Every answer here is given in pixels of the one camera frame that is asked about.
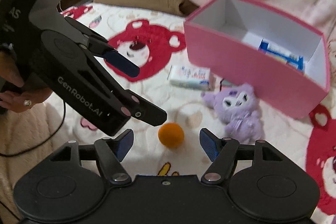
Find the person's left hand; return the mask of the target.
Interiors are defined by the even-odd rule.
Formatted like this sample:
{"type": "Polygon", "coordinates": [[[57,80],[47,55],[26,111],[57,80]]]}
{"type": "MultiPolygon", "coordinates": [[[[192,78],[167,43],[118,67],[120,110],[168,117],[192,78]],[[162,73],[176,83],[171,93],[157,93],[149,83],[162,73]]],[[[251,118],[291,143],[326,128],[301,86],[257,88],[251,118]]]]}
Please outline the person's left hand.
{"type": "Polygon", "coordinates": [[[1,92],[1,109],[22,113],[33,106],[45,102],[51,94],[50,88],[23,91],[24,82],[13,58],[1,52],[1,78],[9,84],[9,89],[1,92]]]}

